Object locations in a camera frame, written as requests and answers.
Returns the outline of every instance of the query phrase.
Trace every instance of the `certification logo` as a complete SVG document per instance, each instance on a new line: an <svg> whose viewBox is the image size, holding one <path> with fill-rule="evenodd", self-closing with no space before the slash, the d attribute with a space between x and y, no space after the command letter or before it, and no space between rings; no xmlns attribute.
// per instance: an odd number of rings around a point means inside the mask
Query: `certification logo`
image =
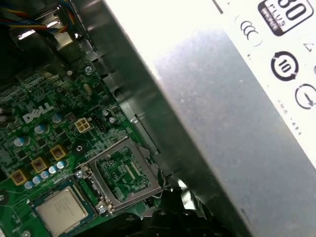
<svg viewBox="0 0 316 237"><path fill-rule="evenodd" d="M265 0L258 10L276 36L289 32L314 13L308 0Z"/></svg>

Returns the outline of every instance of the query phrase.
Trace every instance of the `screw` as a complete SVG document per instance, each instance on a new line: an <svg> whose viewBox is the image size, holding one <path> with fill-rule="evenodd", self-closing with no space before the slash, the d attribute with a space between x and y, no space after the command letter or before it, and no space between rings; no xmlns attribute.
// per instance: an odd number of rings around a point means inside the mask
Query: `screw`
<svg viewBox="0 0 316 237"><path fill-rule="evenodd" d="M135 218L132 217L132 216L129 216L129 217L126 218L126 221L133 221L133 220L135 220Z"/></svg>
<svg viewBox="0 0 316 237"><path fill-rule="evenodd" d="M31 237L31 232L23 231L23 233L21 234L21 237Z"/></svg>
<svg viewBox="0 0 316 237"><path fill-rule="evenodd" d="M78 171L75 173L75 176L76 176L78 179L82 179L82 178L83 178L83 171L82 171L82 170L78 170Z"/></svg>
<svg viewBox="0 0 316 237"><path fill-rule="evenodd" d="M93 72L93 69L92 69L92 67L90 67L90 66L86 66L85 69L84 69L84 72L85 72L87 75L91 75L92 72Z"/></svg>
<svg viewBox="0 0 316 237"><path fill-rule="evenodd" d="M107 211L107 209L106 209L105 205L101 205L101 206L98 207L99 214L103 214L106 211Z"/></svg>
<svg viewBox="0 0 316 237"><path fill-rule="evenodd" d="M82 146L80 146L80 145L77 146L77 147L76 147L76 150L79 151L79 152L81 152L81 151L82 151Z"/></svg>
<svg viewBox="0 0 316 237"><path fill-rule="evenodd" d="M167 214L167 212L165 212L164 210L161 210L158 214L161 215L161 216L164 216L164 215Z"/></svg>
<svg viewBox="0 0 316 237"><path fill-rule="evenodd" d="M117 122L117 119L115 117L110 117L109 122L110 122L110 124L114 124Z"/></svg>

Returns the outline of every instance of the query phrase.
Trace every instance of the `label sticker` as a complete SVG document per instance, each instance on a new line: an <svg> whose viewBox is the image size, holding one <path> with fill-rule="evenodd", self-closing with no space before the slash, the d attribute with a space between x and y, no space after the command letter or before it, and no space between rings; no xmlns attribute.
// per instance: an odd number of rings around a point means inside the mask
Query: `label sticker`
<svg viewBox="0 0 316 237"><path fill-rule="evenodd" d="M315 2L220 3L227 35L316 168Z"/></svg>

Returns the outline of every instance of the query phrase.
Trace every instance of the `colorful wires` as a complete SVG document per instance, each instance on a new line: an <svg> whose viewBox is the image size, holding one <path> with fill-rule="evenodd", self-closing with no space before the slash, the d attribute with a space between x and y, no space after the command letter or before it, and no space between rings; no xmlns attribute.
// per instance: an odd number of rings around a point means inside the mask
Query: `colorful wires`
<svg viewBox="0 0 316 237"><path fill-rule="evenodd" d="M70 5L69 0L60 0L60 3L66 8L68 20L70 22L70 26L72 27L75 24L75 15L74 15L74 12Z"/></svg>
<svg viewBox="0 0 316 237"><path fill-rule="evenodd" d="M12 6L0 4L0 7L3 8L4 10L14 14L14 15L21 17L21 18L30 18L26 12L14 9Z"/></svg>
<svg viewBox="0 0 316 237"><path fill-rule="evenodd" d="M28 20L24 20L24 21L14 21L14 20L10 20L7 18L0 18L0 25L6 25L9 27L14 27L14 28L29 28L29 29L33 29L35 31L46 31L49 33L63 33L65 31L67 31L68 25L63 26L60 29L57 28L48 28L45 25L42 24L36 24L33 21L28 21Z"/></svg>
<svg viewBox="0 0 316 237"><path fill-rule="evenodd" d="M67 11L68 11L69 20L72 26L75 23L75 16L72 14L71 7L68 3L67 3L67 6L69 6L70 8L70 10L68 10L68 7L67 7ZM46 25L39 24L38 22L32 20L26 12L17 10L12 6L0 4L0 7L22 18L22 20L20 21L15 21L15 20L7 19L7 18L0 18L0 25L6 25L9 27L15 27L15 28L29 28L35 31L46 31L48 33L63 33L68 30L69 24L63 26L62 28L49 28Z"/></svg>

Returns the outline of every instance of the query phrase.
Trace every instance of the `blue capacitor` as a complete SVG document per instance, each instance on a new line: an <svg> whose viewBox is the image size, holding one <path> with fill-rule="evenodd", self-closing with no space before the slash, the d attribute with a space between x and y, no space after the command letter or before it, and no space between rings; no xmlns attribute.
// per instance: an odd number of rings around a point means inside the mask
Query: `blue capacitor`
<svg viewBox="0 0 316 237"><path fill-rule="evenodd" d="M31 189L33 187L33 183L31 181L27 181L25 184L24 184L24 188L25 189Z"/></svg>
<svg viewBox="0 0 316 237"><path fill-rule="evenodd" d="M51 166L51 167L48 169L48 172L49 172L50 174L54 174L54 173L57 172L57 168L56 168L55 166Z"/></svg>
<svg viewBox="0 0 316 237"><path fill-rule="evenodd" d="M66 165L65 165L65 162L59 161L59 162L57 162L56 166L58 169L63 169L63 168L65 168Z"/></svg>
<svg viewBox="0 0 316 237"><path fill-rule="evenodd" d="M49 177L49 173L47 171L43 171L41 174L40 174L40 177L42 179L47 179Z"/></svg>
<svg viewBox="0 0 316 237"><path fill-rule="evenodd" d="M38 124L34 127L34 132L36 134L44 134L44 133L47 133L48 130L49 130L49 127L44 124Z"/></svg>
<svg viewBox="0 0 316 237"><path fill-rule="evenodd" d="M13 144L16 147L26 146L30 143L30 139L27 136L17 137L14 139Z"/></svg>
<svg viewBox="0 0 316 237"><path fill-rule="evenodd" d="M35 185L39 184L40 182L41 182L41 178L40 178L39 176L35 176L35 177L33 178L33 183L34 183Z"/></svg>

